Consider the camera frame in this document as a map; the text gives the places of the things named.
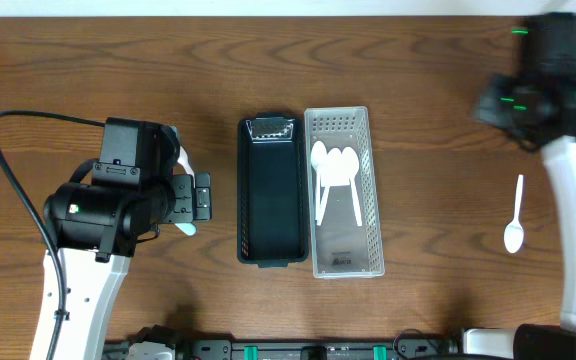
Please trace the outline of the clear plastic basket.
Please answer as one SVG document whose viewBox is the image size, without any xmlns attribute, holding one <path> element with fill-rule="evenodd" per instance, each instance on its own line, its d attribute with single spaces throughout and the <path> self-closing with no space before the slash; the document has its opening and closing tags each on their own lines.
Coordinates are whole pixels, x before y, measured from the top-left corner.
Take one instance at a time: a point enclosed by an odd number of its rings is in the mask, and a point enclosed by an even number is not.
<svg viewBox="0 0 576 360">
<path fill-rule="evenodd" d="M 310 242 L 313 275 L 318 279 L 374 278 L 385 273 L 377 186 L 368 110 L 364 106 L 309 108 L 304 112 L 308 163 Z M 315 171 L 311 149 L 322 141 L 327 153 L 341 150 L 338 183 L 330 188 L 321 225 L 315 222 Z M 342 155 L 351 147 L 359 158 L 355 181 L 363 225 L 353 211 L 347 165 Z"/>
</svg>

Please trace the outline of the black plastic basket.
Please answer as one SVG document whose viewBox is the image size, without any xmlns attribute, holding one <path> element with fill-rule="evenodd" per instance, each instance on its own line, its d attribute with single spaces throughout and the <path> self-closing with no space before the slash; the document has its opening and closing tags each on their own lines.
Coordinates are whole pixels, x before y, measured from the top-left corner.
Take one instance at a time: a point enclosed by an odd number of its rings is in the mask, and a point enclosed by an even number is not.
<svg viewBox="0 0 576 360">
<path fill-rule="evenodd" d="M 303 122 L 259 113 L 237 127 L 237 257 L 286 267 L 309 254 Z"/>
</svg>

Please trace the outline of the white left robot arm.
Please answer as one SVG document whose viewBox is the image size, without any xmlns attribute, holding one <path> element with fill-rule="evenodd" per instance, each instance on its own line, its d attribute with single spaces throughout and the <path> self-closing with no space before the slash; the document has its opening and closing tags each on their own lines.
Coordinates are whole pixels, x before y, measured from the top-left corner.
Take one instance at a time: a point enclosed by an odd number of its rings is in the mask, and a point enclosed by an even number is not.
<svg viewBox="0 0 576 360">
<path fill-rule="evenodd" d="M 58 263 L 44 259 L 33 359 L 98 359 L 138 244 L 162 225 L 185 235 L 212 217 L 211 179 L 189 165 L 173 126 L 110 118 L 99 158 L 44 204 Z"/>
</svg>

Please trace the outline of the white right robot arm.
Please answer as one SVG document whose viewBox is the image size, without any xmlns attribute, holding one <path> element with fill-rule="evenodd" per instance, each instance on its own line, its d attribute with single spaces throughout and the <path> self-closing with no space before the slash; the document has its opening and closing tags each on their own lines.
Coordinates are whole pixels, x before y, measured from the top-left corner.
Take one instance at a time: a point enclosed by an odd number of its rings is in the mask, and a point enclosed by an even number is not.
<svg viewBox="0 0 576 360">
<path fill-rule="evenodd" d="M 515 74 L 495 74 L 474 109 L 527 152 L 540 154 L 554 193 L 564 280 L 557 325 L 470 328 L 457 359 L 576 359 L 576 14 L 527 16 L 516 30 Z"/>
</svg>

